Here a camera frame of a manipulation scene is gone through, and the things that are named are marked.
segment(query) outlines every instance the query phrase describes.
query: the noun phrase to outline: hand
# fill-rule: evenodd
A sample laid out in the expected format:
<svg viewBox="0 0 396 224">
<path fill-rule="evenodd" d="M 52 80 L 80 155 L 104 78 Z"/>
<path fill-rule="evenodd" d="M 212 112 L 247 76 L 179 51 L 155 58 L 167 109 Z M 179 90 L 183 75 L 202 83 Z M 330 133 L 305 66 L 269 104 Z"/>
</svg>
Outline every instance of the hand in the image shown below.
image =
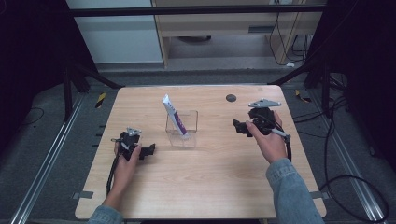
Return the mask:
<svg viewBox="0 0 396 224">
<path fill-rule="evenodd" d="M 119 150 L 119 143 L 116 142 L 114 146 L 114 153 L 117 155 Z M 142 146 L 139 144 L 131 155 L 131 159 L 127 161 L 122 155 L 119 157 L 116 170 L 114 171 L 113 187 L 108 193 L 103 205 L 113 207 L 120 211 L 120 203 L 131 184 L 134 177 L 137 161 L 139 160 L 140 151 Z"/>
<path fill-rule="evenodd" d="M 282 126 L 282 120 L 279 115 L 274 111 L 275 121 Z M 268 135 L 263 135 L 256 125 L 251 121 L 247 121 L 247 128 L 250 133 L 254 136 L 257 144 L 262 151 L 262 155 L 269 162 L 272 163 L 282 158 L 287 158 L 285 141 L 282 136 L 276 133 L 270 133 Z"/>
<path fill-rule="evenodd" d="M 132 152 L 131 159 L 129 159 L 129 161 L 127 161 L 122 155 L 119 157 L 119 162 L 117 163 L 117 167 L 114 172 L 114 184 L 111 190 L 124 192 L 131 184 L 141 149 L 142 146 L 140 144 L 137 145 Z M 116 143 L 114 146 L 114 153 L 116 155 L 118 150 L 119 143 Z"/>
</svg>

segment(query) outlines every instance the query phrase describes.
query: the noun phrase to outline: aluminum rail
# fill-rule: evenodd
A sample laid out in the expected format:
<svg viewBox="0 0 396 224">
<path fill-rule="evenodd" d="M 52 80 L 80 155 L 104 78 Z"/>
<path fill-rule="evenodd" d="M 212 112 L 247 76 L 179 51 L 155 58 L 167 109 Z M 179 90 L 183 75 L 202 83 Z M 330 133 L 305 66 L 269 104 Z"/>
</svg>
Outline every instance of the aluminum rail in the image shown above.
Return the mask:
<svg viewBox="0 0 396 224">
<path fill-rule="evenodd" d="M 41 190 L 43 189 L 44 184 L 46 183 L 47 178 L 50 174 L 50 171 L 52 170 L 52 167 L 55 164 L 56 159 L 58 158 L 59 152 L 64 145 L 64 141 L 69 134 L 74 121 L 76 120 L 84 96 L 84 93 L 78 94 L 78 97 L 74 104 L 74 112 L 71 114 L 69 120 L 65 121 L 62 125 L 61 130 L 58 132 L 58 135 L 56 136 L 54 142 L 52 143 L 52 146 L 49 149 L 49 153 L 47 154 L 46 159 L 44 159 L 40 170 L 35 176 L 35 180 L 33 181 L 26 195 L 24 196 L 23 201 L 21 202 L 17 211 L 14 213 L 14 216 L 11 218 L 10 223 L 22 224 L 27 221 L 27 218 L 29 217 L 33 206 L 35 205 L 35 201 L 37 200 Z"/>
<path fill-rule="evenodd" d="M 311 91 L 312 96 L 313 96 L 313 101 L 316 104 L 316 107 L 318 110 L 321 110 L 320 107 L 320 96 L 319 93 L 316 91 Z M 329 120 L 326 118 L 325 115 L 321 116 L 323 119 L 323 123 L 325 124 L 326 128 L 330 128 L 330 123 Z M 347 152 L 347 148 L 343 143 L 343 140 L 341 139 L 341 136 L 338 134 L 337 130 L 334 130 L 334 133 L 331 136 L 332 141 L 335 144 L 335 151 L 338 154 L 338 157 L 341 160 L 341 163 L 343 164 L 343 167 L 346 169 L 346 173 L 348 175 L 354 175 L 358 176 L 360 178 L 363 178 L 361 172 L 359 171 L 358 166 L 355 164 L 355 162 L 352 160 L 351 156 Z M 366 212 L 366 215 L 370 220 L 376 221 L 384 217 L 384 214 L 382 213 L 381 208 L 378 205 L 378 202 L 375 199 L 374 194 L 372 193 L 371 189 L 367 186 L 367 184 L 358 181 L 357 179 L 352 179 L 350 180 L 356 194 L 359 197 L 359 200 L 361 201 L 361 205 L 363 206 L 364 211 Z"/>
</svg>

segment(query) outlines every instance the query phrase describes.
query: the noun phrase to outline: transparent container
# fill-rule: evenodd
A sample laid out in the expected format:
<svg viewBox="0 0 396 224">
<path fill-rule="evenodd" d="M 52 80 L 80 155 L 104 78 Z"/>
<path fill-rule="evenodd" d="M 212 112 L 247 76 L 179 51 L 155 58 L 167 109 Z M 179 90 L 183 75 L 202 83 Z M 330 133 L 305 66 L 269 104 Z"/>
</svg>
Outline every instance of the transparent container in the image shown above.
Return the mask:
<svg viewBox="0 0 396 224">
<path fill-rule="evenodd" d="M 196 110 L 178 110 L 178 116 L 181 119 L 187 134 L 182 135 L 178 132 L 174 122 L 169 118 L 166 119 L 166 133 L 173 147 L 195 147 L 196 132 L 198 124 L 198 111 Z"/>
</svg>

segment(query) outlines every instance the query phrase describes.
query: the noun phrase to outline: wire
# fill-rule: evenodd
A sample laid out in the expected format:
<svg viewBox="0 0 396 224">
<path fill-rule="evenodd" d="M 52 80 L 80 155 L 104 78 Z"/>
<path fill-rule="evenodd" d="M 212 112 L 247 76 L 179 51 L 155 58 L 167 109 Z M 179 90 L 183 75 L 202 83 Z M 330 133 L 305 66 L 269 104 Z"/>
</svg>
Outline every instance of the wire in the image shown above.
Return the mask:
<svg viewBox="0 0 396 224">
<path fill-rule="evenodd" d="M 30 122 L 23 123 L 22 125 L 33 124 L 33 123 L 36 123 L 36 122 L 38 122 L 40 119 L 43 118 L 43 116 L 44 116 L 44 109 L 39 108 L 39 107 L 32 107 L 30 110 L 35 110 L 35 109 L 41 111 L 41 115 L 38 117 L 38 119 L 35 119 L 35 120 L 33 120 L 33 121 L 30 121 Z"/>
<path fill-rule="evenodd" d="M 339 175 L 339 176 L 337 176 L 337 177 L 334 177 L 334 178 L 332 178 L 332 179 L 329 179 L 328 166 L 327 166 L 328 145 L 329 145 L 330 135 L 332 134 L 332 129 L 333 129 L 333 126 L 334 126 L 334 111 L 335 111 L 336 105 L 340 103 L 340 102 L 337 102 L 338 99 L 337 99 L 336 101 L 334 101 L 334 104 L 333 104 L 333 106 L 332 106 L 332 110 L 330 111 L 330 112 L 331 112 L 331 113 L 330 113 L 330 120 L 331 120 L 331 122 L 330 122 L 329 130 L 328 130 L 327 135 L 326 135 L 325 147 L 324 147 L 324 163 L 323 163 L 323 164 L 324 164 L 325 183 L 323 184 L 323 186 L 321 186 L 321 187 L 319 188 L 319 190 L 323 190 L 324 187 L 327 187 L 327 189 L 328 189 L 328 191 L 329 191 L 329 194 L 330 194 L 331 197 L 334 199 L 334 201 L 335 201 L 344 211 L 346 211 L 348 214 L 350 214 L 351 216 L 353 216 L 354 218 L 356 218 L 356 219 L 358 219 L 358 220 L 360 220 L 360 221 L 371 222 L 371 223 L 384 222 L 384 221 L 388 218 L 388 216 L 389 216 L 389 205 L 388 205 L 388 202 L 384 199 L 384 196 L 381 194 L 381 192 L 380 192 L 373 184 L 371 184 L 371 183 L 369 183 L 368 181 L 362 179 L 361 177 L 354 176 L 354 175 Z M 370 186 L 370 188 L 373 189 L 373 190 L 377 193 L 377 195 L 381 198 L 381 200 L 383 201 L 383 204 L 385 205 L 385 210 L 386 210 L 386 211 L 385 211 L 385 215 L 384 215 L 382 218 L 380 218 L 379 220 L 370 220 L 370 219 L 367 219 L 367 218 L 365 218 L 365 217 L 360 217 L 360 216 L 354 214 L 353 212 L 351 212 L 350 210 L 348 210 L 346 207 L 344 207 L 344 206 L 338 201 L 338 199 L 335 197 L 334 193 L 332 192 L 332 188 L 331 188 L 331 183 L 332 183 L 333 181 L 338 180 L 338 179 L 342 179 L 342 178 L 354 178 L 354 179 L 358 179 L 359 181 L 362 181 L 362 182 L 366 183 L 368 186 Z"/>
<path fill-rule="evenodd" d="M 338 108 L 344 106 L 344 105 L 338 105 L 341 104 L 342 102 L 344 102 L 346 99 L 344 99 L 343 101 L 341 101 L 340 103 L 334 104 L 332 107 L 330 107 L 328 110 L 322 111 L 322 112 L 313 112 L 313 113 L 309 113 L 309 114 L 304 114 L 304 115 L 300 115 L 300 116 L 296 116 L 293 117 L 293 119 L 297 119 L 297 118 L 302 118 L 308 115 L 313 115 L 313 114 L 317 114 L 314 117 L 308 118 L 308 119 L 301 119 L 301 120 L 295 120 L 294 123 L 303 123 L 303 122 L 307 122 L 309 120 L 312 119 L 316 119 L 318 117 L 320 117 L 321 115 L 327 114 L 328 112 L 332 111 L 332 110 L 337 110 Z"/>
<path fill-rule="evenodd" d="M 274 2 L 275 2 L 275 4 L 280 5 L 279 0 L 275 0 Z M 272 53 L 273 53 L 273 55 L 274 55 L 275 61 L 276 61 L 276 63 L 277 63 L 278 65 L 286 65 L 285 63 L 280 63 L 280 62 L 277 61 L 276 56 L 275 56 L 275 53 L 274 53 L 274 50 L 273 50 L 273 48 L 272 48 L 272 35 L 273 35 L 274 30 L 275 30 L 275 28 L 276 28 L 276 29 L 277 29 L 277 32 L 278 32 L 278 34 L 279 34 L 280 42 L 282 43 L 283 53 L 285 54 L 286 58 L 289 59 L 291 63 L 301 62 L 301 61 L 304 60 L 304 58 L 302 58 L 301 60 L 293 60 L 293 59 L 291 59 L 291 58 L 288 56 L 288 53 L 286 52 L 286 46 L 285 46 L 285 43 L 284 43 L 283 38 L 282 38 L 282 34 L 280 33 L 280 29 L 279 29 L 279 14 L 280 14 L 279 12 L 276 13 L 276 21 L 275 21 L 274 28 L 273 28 L 273 30 L 272 30 L 272 32 L 271 32 L 271 34 L 270 34 L 270 41 L 269 41 L 269 42 L 270 42 L 270 49 L 271 49 L 271 51 L 272 51 Z M 295 24 L 296 22 L 297 22 L 297 17 L 295 17 L 295 19 L 294 19 L 293 26 L 294 26 L 294 24 Z"/>
<path fill-rule="evenodd" d="M 341 81 L 339 81 L 337 78 L 333 77 L 330 75 L 330 81 L 332 82 L 331 85 L 334 89 L 337 89 L 339 91 L 346 91 L 347 86 L 344 84 L 344 79 L 341 77 Z"/>
<path fill-rule="evenodd" d="M 308 36 L 309 35 L 305 35 L 304 37 L 304 46 L 303 49 L 294 49 L 295 43 L 297 41 L 298 35 L 296 35 L 294 37 L 294 41 L 293 44 L 291 45 L 291 52 L 293 53 L 293 55 L 298 56 L 298 57 L 303 57 L 302 61 L 303 63 L 305 62 L 305 58 L 306 58 L 306 54 L 308 53 L 308 42 L 312 41 L 312 38 L 310 41 L 308 41 Z"/>
<path fill-rule="evenodd" d="M 120 155 L 122 155 L 122 153 L 119 150 L 117 152 L 116 157 L 114 158 L 113 164 L 111 164 L 110 174 L 108 175 L 108 180 L 107 180 L 107 185 L 106 185 L 106 195 L 108 195 L 108 193 L 111 190 L 111 182 L 113 180 L 114 171 L 116 170 L 117 164 L 119 163 Z"/>
<path fill-rule="evenodd" d="M 303 134 L 306 134 L 306 135 L 309 135 L 309 136 L 313 136 L 313 137 L 317 137 L 317 138 L 326 138 L 326 136 L 319 136 L 319 135 L 315 135 L 315 134 L 312 134 L 312 133 L 305 133 L 305 132 L 302 132 L 302 131 L 297 131 L 297 133 L 303 133 Z"/>
</svg>

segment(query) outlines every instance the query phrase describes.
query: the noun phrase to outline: black cable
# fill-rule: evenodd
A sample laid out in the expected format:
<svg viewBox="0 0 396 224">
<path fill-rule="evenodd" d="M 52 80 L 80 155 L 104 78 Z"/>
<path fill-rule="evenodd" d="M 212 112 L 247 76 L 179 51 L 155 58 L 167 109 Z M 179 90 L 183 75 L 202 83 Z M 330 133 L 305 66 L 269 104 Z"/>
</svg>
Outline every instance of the black cable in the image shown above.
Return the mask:
<svg viewBox="0 0 396 224">
<path fill-rule="evenodd" d="M 111 165 L 110 174 L 108 175 L 108 180 L 107 180 L 107 185 L 106 185 L 106 195 L 108 195 L 108 193 L 111 190 L 111 182 L 113 180 L 114 171 L 116 170 L 117 164 L 119 163 L 120 155 L 121 155 L 121 153 L 118 152 L 116 157 L 114 158 L 113 164 Z"/>
<path fill-rule="evenodd" d="M 317 138 L 326 138 L 326 136 L 319 136 L 319 135 L 315 135 L 315 134 L 312 134 L 312 133 L 305 133 L 305 132 L 302 132 L 302 131 L 297 131 L 297 133 L 303 133 L 303 134 L 306 134 L 306 135 L 309 135 L 309 136 L 313 136 L 313 137 L 317 137 Z"/>
<path fill-rule="evenodd" d="M 305 35 L 304 50 L 303 50 L 303 63 L 305 63 L 307 52 L 308 52 L 308 35 Z"/>
<path fill-rule="evenodd" d="M 344 80 L 339 81 L 337 80 L 335 77 L 333 77 L 332 75 L 330 75 L 330 81 L 332 82 L 332 84 L 336 87 L 336 89 L 340 90 L 340 91 L 346 91 L 347 90 L 347 86 L 343 83 Z"/>
<path fill-rule="evenodd" d="M 272 48 L 272 35 L 273 35 L 274 30 L 275 30 L 276 27 L 277 27 L 277 31 L 278 31 L 278 34 L 279 34 L 280 42 L 282 43 L 283 52 L 284 52 L 286 58 L 288 58 L 288 59 L 290 60 L 291 63 L 297 63 L 297 62 L 302 61 L 302 60 L 293 60 L 293 59 L 289 58 L 288 53 L 286 52 L 285 43 L 283 42 L 283 38 L 282 38 L 282 35 L 281 35 L 281 33 L 280 33 L 280 29 L 279 29 L 279 12 L 277 12 L 277 13 L 276 13 L 275 25 L 274 25 L 274 28 L 273 28 L 271 34 L 270 34 L 270 41 L 269 41 L 269 42 L 270 42 L 270 49 L 271 49 L 271 52 L 272 52 L 273 55 L 274 55 L 274 58 L 275 58 L 276 63 L 277 63 L 278 65 L 286 65 L 285 63 L 282 64 L 282 63 L 280 63 L 280 62 L 277 61 L 276 56 L 275 56 L 275 53 L 274 53 L 274 50 L 273 50 L 273 48 Z"/>
<path fill-rule="evenodd" d="M 29 124 L 33 124 L 33 123 L 36 123 L 36 122 L 38 122 L 39 120 L 41 120 L 42 118 L 43 118 L 43 116 L 44 116 L 44 109 L 42 109 L 42 108 L 40 108 L 40 107 L 32 107 L 31 108 L 31 110 L 40 110 L 41 111 L 41 115 L 38 117 L 38 119 L 35 119 L 35 120 L 33 120 L 33 121 L 30 121 L 30 122 L 26 122 L 26 123 L 23 123 L 22 125 L 29 125 Z"/>
<path fill-rule="evenodd" d="M 291 45 L 291 52 L 293 53 L 293 55 L 295 55 L 297 57 L 303 57 L 303 60 L 304 60 L 304 57 L 306 56 L 306 53 L 307 53 L 307 45 L 308 45 L 308 38 L 307 37 L 308 37 L 308 35 L 305 35 L 303 49 L 295 49 L 294 48 L 295 43 L 296 43 L 297 38 L 298 38 L 298 35 L 296 35 L 294 37 L 293 44 Z"/>
<path fill-rule="evenodd" d="M 330 107 L 330 108 L 329 108 L 328 110 L 326 110 L 326 111 L 314 112 L 314 113 L 310 113 L 310 114 L 305 114 L 305 115 L 300 115 L 300 116 L 294 117 L 293 119 L 297 119 L 297 118 L 301 118 L 301 117 L 305 117 L 305 116 L 308 116 L 308 115 L 312 115 L 312 114 L 317 114 L 317 113 L 318 113 L 318 114 L 315 115 L 314 117 L 311 117 L 311 118 L 308 118 L 308 119 L 295 120 L 294 123 L 303 123 L 303 122 L 307 122 L 307 121 L 312 120 L 312 119 L 316 119 L 316 118 L 320 117 L 321 115 L 326 114 L 327 112 L 329 112 L 329 111 L 331 111 L 331 110 L 337 110 L 337 109 L 340 108 L 341 106 L 344 106 L 344 105 L 339 105 L 339 106 L 337 106 L 337 104 L 334 104 L 332 107 Z"/>
<path fill-rule="evenodd" d="M 291 161 L 291 146 L 290 146 L 290 140 L 287 140 L 285 137 L 285 143 L 286 143 L 286 152 L 288 153 L 288 159 Z"/>
<path fill-rule="evenodd" d="M 389 205 L 388 205 L 387 201 L 384 199 L 384 196 L 381 194 L 381 192 L 380 192 L 377 188 L 375 188 L 375 187 L 373 186 L 373 184 L 371 184 L 371 183 L 369 183 L 368 181 L 362 179 L 361 177 L 354 176 L 354 175 L 339 175 L 339 176 L 334 177 L 334 178 L 332 178 L 332 179 L 329 180 L 328 166 L 327 166 L 328 144 L 329 144 L 330 135 L 331 135 L 331 133 L 332 133 L 332 129 L 333 129 L 333 125 L 334 125 L 334 111 L 335 111 L 336 105 L 339 104 L 339 102 L 337 102 L 337 100 L 334 101 L 334 104 L 333 104 L 333 106 L 332 106 L 332 110 L 330 111 L 330 112 L 331 112 L 331 113 L 330 113 L 330 120 L 331 120 L 331 122 L 330 122 L 329 130 L 328 130 L 327 135 L 326 135 L 325 146 L 324 146 L 324 163 L 323 163 L 323 164 L 324 164 L 325 183 L 324 183 L 324 185 L 323 185 L 322 187 L 319 188 L 319 190 L 323 190 L 324 187 L 327 187 L 327 188 L 328 188 L 328 191 L 329 191 L 329 194 L 330 194 L 331 197 L 334 199 L 334 201 L 335 201 L 344 211 L 346 211 L 348 214 L 350 214 L 351 216 L 353 216 L 354 218 L 356 218 L 356 219 L 358 219 L 358 220 L 360 220 L 360 221 L 365 221 L 365 222 L 370 222 L 370 223 L 384 222 L 384 221 L 388 218 L 388 216 L 389 216 Z M 364 183 L 366 183 L 367 185 L 369 185 L 370 188 L 374 189 L 375 192 L 377 193 L 377 195 L 378 195 L 378 196 L 381 198 L 381 200 L 383 201 L 383 204 L 385 205 L 386 213 L 385 213 L 384 217 L 382 217 L 382 218 L 379 219 L 379 220 L 370 220 L 370 219 L 367 219 L 367 218 L 365 218 L 365 217 L 360 217 L 360 216 L 354 214 L 353 212 L 351 212 L 350 210 L 348 210 L 347 208 L 345 208 L 345 207 L 337 200 L 337 198 L 335 197 L 334 193 L 332 192 L 331 185 L 330 185 L 333 181 L 338 180 L 338 179 L 341 179 L 341 178 L 355 178 L 355 179 L 358 179 L 358 180 L 360 180 L 360 181 L 363 181 Z"/>
</svg>

